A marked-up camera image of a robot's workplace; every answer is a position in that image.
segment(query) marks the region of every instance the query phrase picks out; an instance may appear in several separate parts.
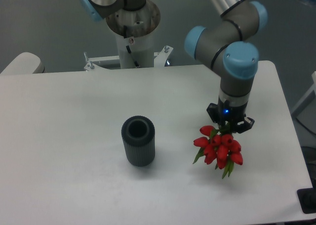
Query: blue joint cap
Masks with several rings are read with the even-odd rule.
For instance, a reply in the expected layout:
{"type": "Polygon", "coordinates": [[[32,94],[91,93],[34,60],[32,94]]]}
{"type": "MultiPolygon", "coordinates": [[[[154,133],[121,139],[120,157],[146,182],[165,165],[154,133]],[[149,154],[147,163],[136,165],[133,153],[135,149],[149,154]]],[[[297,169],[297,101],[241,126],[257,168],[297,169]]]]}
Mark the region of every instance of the blue joint cap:
{"type": "Polygon", "coordinates": [[[254,5],[258,11],[258,14],[259,14],[259,29],[258,29],[258,31],[261,31],[267,25],[268,12],[267,12],[265,6],[263,6],[258,1],[251,1],[250,3],[252,5],[254,5]]]}
{"type": "Polygon", "coordinates": [[[102,21],[103,18],[99,15],[99,13],[94,9],[89,0],[80,0],[81,5],[85,9],[85,11],[89,14],[93,21],[99,22],[102,21]]]}
{"type": "Polygon", "coordinates": [[[198,40],[205,27],[203,26],[195,26],[188,33],[185,41],[184,41],[184,49],[192,58],[196,58],[196,47],[198,44],[198,40]]]}
{"type": "Polygon", "coordinates": [[[248,80],[255,76],[258,70],[258,60],[257,48],[250,43],[241,41],[230,44],[223,56],[227,72],[241,80],[248,80]]]}

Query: robotic arm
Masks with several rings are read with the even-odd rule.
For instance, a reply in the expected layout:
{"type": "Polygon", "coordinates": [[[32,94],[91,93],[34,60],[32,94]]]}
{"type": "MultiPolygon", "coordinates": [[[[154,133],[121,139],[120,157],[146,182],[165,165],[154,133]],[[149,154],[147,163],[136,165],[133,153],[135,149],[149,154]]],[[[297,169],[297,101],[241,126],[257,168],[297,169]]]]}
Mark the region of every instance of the robotic arm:
{"type": "Polygon", "coordinates": [[[121,68],[154,66],[151,33],[160,11],[150,0],[80,0],[94,21],[106,19],[118,47],[121,68]]]}
{"type": "Polygon", "coordinates": [[[254,120],[246,117],[259,52],[246,39],[267,23],[265,8],[247,0],[212,0],[223,22],[214,30],[194,27],[185,40],[185,50],[221,77],[218,103],[211,103],[207,112],[212,121],[243,133],[252,128],[254,120]]]}

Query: white table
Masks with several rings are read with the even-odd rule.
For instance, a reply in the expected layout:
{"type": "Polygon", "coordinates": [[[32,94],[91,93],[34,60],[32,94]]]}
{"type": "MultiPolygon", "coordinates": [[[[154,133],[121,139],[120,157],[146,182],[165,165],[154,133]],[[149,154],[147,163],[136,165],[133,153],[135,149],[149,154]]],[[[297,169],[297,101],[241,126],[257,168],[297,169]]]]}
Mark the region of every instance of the white table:
{"type": "Polygon", "coordinates": [[[220,79],[204,66],[0,77],[1,225],[257,224],[313,219],[312,187],[275,66],[259,63],[236,135],[244,165],[192,165],[220,79]],[[120,130],[152,120],[156,157],[136,168],[120,130]]]}

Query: flower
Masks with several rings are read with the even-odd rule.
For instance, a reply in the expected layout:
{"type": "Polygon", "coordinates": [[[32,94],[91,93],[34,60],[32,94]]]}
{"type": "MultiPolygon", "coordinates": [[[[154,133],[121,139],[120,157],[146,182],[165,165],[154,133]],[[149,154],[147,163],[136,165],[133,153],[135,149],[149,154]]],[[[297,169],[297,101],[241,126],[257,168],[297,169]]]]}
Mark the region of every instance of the flower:
{"type": "Polygon", "coordinates": [[[194,146],[205,148],[208,146],[208,139],[206,137],[199,137],[193,141],[194,146]]]}
{"type": "Polygon", "coordinates": [[[217,158],[219,160],[226,160],[227,154],[228,154],[228,148],[225,145],[221,144],[217,150],[217,158]]]}
{"type": "Polygon", "coordinates": [[[201,134],[210,137],[212,130],[215,129],[213,126],[211,125],[206,125],[203,126],[202,128],[200,128],[200,132],[201,134]]]}
{"type": "Polygon", "coordinates": [[[232,146],[234,142],[234,137],[232,135],[223,135],[222,136],[222,144],[224,144],[227,147],[232,146]]]}
{"type": "Polygon", "coordinates": [[[211,145],[214,147],[217,147],[219,145],[221,145],[222,143],[222,138],[219,135],[215,135],[212,139],[211,139],[211,145]]]}
{"type": "Polygon", "coordinates": [[[242,163],[243,163],[242,155],[240,152],[232,153],[231,160],[239,165],[242,165],[242,163]]]}
{"type": "Polygon", "coordinates": [[[200,137],[193,141],[193,144],[200,147],[193,164],[202,156],[205,156],[204,162],[211,164],[215,159],[217,161],[215,169],[223,169],[222,179],[228,174],[228,177],[234,169],[234,163],[242,165],[241,145],[234,140],[230,123],[216,129],[211,125],[200,128],[201,134],[207,137],[200,137]]]}
{"type": "Polygon", "coordinates": [[[236,140],[233,141],[232,145],[229,147],[229,150],[231,152],[240,152],[241,151],[241,145],[236,140]]]}
{"type": "Polygon", "coordinates": [[[209,165],[217,158],[217,155],[216,155],[215,150],[212,147],[208,146],[207,148],[211,148],[211,150],[205,155],[204,162],[209,165]]]}
{"type": "Polygon", "coordinates": [[[227,163],[227,157],[225,160],[218,159],[217,157],[217,165],[219,169],[223,169],[226,166],[226,163],[227,163]]]}

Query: black vase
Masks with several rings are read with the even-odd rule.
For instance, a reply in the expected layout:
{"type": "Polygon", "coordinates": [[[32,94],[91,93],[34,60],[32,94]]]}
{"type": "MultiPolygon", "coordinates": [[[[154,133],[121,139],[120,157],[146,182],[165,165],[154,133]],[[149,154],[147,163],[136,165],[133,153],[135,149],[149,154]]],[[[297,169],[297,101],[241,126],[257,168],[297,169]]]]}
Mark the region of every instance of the black vase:
{"type": "Polygon", "coordinates": [[[155,158],[155,127],[144,116],[133,116],[121,129],[128,161],[137,167],[150,164],[155,158]]]}

